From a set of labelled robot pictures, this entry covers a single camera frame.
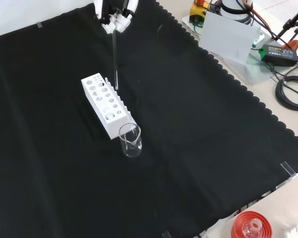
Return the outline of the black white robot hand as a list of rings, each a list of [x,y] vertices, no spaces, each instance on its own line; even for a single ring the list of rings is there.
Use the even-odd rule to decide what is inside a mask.
[[[138,0],[94,0],[95,15],[107,34],[124,32],[138,7]]]

